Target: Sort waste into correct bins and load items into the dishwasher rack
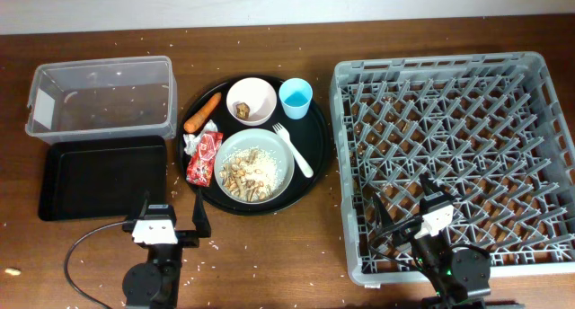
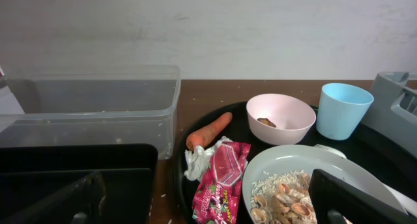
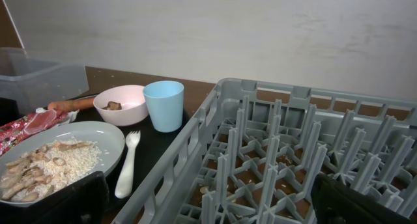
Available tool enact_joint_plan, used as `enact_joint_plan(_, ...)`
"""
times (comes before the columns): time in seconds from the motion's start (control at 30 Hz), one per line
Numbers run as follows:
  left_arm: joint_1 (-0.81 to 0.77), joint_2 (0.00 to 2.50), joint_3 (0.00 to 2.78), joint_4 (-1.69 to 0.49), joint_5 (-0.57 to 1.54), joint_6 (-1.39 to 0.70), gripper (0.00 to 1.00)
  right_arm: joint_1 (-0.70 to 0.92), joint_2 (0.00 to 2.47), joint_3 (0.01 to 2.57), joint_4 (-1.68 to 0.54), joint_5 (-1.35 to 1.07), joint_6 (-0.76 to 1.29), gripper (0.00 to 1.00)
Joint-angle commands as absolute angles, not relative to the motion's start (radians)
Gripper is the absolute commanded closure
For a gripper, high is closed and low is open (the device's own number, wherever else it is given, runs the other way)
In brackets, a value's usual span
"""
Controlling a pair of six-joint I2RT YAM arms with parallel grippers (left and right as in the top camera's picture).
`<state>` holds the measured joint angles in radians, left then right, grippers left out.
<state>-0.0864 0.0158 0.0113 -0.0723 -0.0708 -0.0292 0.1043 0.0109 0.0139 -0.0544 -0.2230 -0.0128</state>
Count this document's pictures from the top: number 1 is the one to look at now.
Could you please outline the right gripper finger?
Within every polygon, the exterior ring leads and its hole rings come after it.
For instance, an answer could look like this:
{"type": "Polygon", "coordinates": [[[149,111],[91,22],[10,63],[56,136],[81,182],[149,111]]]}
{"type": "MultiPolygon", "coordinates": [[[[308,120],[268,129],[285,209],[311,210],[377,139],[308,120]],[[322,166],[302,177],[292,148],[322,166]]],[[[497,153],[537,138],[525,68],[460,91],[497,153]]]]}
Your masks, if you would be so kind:
{"type": "Polygon", "coordinates": [[[453,203],[455,198],[443,186],[437,185],[427,174],[420,175],[420,184],[426,204],[453,203]]]}
{"type": "Polygon", "coordinates": [[[372,202],[376,211],[376,234],[387,236],[393,231],[394,221],[377,193],[372,196],[372,202]]]}

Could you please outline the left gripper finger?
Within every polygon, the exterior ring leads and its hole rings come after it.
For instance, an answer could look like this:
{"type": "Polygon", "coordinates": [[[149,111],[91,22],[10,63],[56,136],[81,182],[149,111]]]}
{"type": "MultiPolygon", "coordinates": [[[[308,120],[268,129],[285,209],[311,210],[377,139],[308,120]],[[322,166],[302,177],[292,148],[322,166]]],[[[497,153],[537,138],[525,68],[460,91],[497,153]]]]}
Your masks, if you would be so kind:
{"type": "Polygon", "coordinates": [[[146,213],[149,204],[150,194],[148,190],[143,192],[141,197],[137,197],[130,206],[128,220],[137,220],[146,213]]]}
{"type": "Polygon", "coordinates": [[[192,222],[195,225],[198,238],[209,238],[211,236],[211,225],[203,201],[202,189],[198,189],[195,193],[192,222]]]}

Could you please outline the red candy wrapper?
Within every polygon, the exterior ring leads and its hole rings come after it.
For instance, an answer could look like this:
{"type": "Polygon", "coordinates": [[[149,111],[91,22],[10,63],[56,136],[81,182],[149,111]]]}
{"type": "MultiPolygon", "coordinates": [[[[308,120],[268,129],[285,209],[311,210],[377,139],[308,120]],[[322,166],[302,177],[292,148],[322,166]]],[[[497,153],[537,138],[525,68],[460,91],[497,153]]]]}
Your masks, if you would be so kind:
{"type": "Polygon", "coordinates": [[[215,159],[223,136],[220,132],[207,131],[200,137],[196,153],[192,156],[186,170],[188,183],[201,187],[210,185],[215,159]]]}

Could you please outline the rice and nut leftovers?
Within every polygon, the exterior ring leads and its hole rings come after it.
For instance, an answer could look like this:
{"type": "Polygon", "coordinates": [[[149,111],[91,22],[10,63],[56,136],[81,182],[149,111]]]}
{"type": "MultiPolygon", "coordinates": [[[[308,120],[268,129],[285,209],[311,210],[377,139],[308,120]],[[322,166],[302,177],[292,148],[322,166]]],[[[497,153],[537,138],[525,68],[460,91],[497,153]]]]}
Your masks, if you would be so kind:
{"type": "Polygon", "coordinates": [[[246,204],[260,204],[279,194],[286,174],[270,152],[260,148],[237,150],[218,172],[223,191],[246,204]]]}

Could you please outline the white napkin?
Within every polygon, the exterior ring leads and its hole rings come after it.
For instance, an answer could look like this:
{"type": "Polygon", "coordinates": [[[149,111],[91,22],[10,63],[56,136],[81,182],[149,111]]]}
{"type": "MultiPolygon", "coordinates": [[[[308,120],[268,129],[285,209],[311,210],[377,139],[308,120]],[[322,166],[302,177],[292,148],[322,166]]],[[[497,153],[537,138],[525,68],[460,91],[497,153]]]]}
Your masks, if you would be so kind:
{"type": "Polygon", "coordinates": [[[197,152],[197,145],[201,140],[201,137],[207,132],[218,132],[217,125],[213,120],[209,120],[199,134],[183,134],[182,138],[184,141],[184,153],[189,156],[193,156],[197,152]]]}

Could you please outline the orange carrot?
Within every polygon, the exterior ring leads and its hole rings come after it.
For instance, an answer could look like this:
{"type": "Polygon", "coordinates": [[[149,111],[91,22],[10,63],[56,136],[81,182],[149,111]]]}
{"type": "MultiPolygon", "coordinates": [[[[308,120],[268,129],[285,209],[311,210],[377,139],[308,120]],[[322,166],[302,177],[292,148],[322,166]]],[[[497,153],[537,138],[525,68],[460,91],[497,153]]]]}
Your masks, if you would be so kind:
{"type": "Polygon", "coordinates": [[[203,126],[207,121],[208,116],[220,103],[222,98],[222,93],[215,93],[208,102],[199,109],[195,114],[193,114],[188,120],[185,121],[183,129],[186,133],[192,134],[203,126]]]}

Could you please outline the white plastic fork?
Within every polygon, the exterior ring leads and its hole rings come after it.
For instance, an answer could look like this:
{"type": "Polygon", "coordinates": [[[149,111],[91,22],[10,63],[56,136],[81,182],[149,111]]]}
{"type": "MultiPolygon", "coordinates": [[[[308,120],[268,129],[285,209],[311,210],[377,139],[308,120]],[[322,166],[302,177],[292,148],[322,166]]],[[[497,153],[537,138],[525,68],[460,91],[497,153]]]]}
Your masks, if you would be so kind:
{"type": "Polygon", "coordinates": [[[272,126],[273,130],[276,134],[287,144],[289,147],[296,164],[298,165],[299,169],[301,170],[302,174],[306,178],[312,178],[314,175],[314,171],[309,165],[309,163],[305,160],[305,158],[299,153],[296,147],[293,145],[290,139],[289,132],[286,128],[284,128],[280,123],[276,123],[272,126]]]}

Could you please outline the grey plate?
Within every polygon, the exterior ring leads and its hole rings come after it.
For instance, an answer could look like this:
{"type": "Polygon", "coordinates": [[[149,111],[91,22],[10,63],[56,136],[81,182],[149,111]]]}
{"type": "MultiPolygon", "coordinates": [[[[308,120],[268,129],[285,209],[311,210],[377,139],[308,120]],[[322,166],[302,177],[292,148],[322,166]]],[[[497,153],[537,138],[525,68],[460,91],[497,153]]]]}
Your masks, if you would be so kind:
{"type": "MultiPolygon", "coordinates": [[[[293,155],[289,151],[289,148],[287,147],[285,142],[283,142],[278,135],[266,129],[252,128],[242,130],[233,134],[224,141],[224,143],[219,148],[214,164],[215,179],[217,181],[217,185],[221,190],[223,190],[218,175],[218,172],[223,164],[223,161],[235,151],[249,148],[260,148],[262,150],[270,152],[277,161],[280,161],[279,168],[283,170],[284,173],[286,174],[285,182],[282,184],[279,194],[273,197],[271,200],[260,204],[269,203],[272,200],[277,199],[279,195],[282,192],[284,192],[284,190],[286,190],[286,188],[288,187],[294,175],[295,161],[293,159],[293,155]]],[[[246,205],[251,206],[260,204],[246,204],[246,205]]]]}

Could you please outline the brown food scrap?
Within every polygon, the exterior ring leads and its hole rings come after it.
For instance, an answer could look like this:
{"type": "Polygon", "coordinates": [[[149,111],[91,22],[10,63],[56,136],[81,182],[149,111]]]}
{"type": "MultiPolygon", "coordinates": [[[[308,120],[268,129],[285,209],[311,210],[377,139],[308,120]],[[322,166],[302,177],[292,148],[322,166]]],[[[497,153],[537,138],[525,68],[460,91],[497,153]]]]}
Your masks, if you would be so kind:
{"type": "Polygon", "coordinates": [[[241,120],[247,120],[250,117],[250,107],[245,102],[240,102],[235,105],[235,116],[241,120]]]}

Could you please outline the pink bowl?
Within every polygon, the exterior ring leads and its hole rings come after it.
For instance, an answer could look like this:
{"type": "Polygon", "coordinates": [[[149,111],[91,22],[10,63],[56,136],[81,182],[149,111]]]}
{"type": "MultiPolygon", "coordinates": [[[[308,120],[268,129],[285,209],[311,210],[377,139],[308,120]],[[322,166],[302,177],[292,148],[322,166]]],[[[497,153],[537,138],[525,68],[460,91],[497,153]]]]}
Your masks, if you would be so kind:
{"type": "Polygon", "coordinates": [[[278,96],[272,85],[258,77],[247,77],[234,83],[226,95],[226,107],[231,116],[240,123],[255,127],[270,119],[276,109],[278,96]],[[240,106],[249,108],[247,116],[237,116],[240,106]]]}

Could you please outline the light blue plastic cup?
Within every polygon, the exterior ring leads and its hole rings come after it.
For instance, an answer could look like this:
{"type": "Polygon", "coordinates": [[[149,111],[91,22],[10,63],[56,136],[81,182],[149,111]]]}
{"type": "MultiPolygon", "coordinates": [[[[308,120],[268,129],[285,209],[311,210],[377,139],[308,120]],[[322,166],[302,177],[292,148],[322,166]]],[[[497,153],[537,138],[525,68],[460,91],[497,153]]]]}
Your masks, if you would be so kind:
{"type": "Polygon", "coordinates": [[[279,99],[289,118],[301,119],[308,112],[313,99],[313,89],[306,80],[291,78],[279,87],[279,99]]]}

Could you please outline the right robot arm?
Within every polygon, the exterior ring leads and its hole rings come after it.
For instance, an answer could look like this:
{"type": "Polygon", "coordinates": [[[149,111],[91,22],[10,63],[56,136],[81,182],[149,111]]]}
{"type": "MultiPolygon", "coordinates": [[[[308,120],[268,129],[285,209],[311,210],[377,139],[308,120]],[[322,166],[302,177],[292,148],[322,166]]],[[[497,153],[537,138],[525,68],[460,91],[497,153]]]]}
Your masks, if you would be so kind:
{"type": "Polygon", "coordinates": [[[393,247],[411,246],[412,269],[421,273],[436,294],[421,300],[422,308],[484,308],[491,293],[491,255],[472,244],[449,244],[444,230],[453,222],[456,199],[435,184],[428,175],[420,176],[423,198],[419,213],[394,222],[383,202],[375,195],[376,236],[369,243],[389,238],[393,247]]]}

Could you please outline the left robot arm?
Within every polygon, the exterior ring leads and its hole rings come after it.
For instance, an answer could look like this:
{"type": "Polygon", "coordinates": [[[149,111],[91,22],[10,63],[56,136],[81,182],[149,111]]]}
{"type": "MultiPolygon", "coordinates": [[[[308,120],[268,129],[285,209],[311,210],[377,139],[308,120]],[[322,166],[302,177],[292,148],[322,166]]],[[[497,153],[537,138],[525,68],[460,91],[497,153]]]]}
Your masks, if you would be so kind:
{"type": "Polygon", "coordinates": [[[211,225],[203,206],[203,196],[196,194],[193,230],[178,230],[173,206],[152,204],[149,194],[143,205],[128,216],[122,226],[132,240],[147,250],[147,259],[132,267],[122,281],[127,308],[175,308],[178,302],[183,251],[198,248],[199,240],[211,236],[211,225]]]}

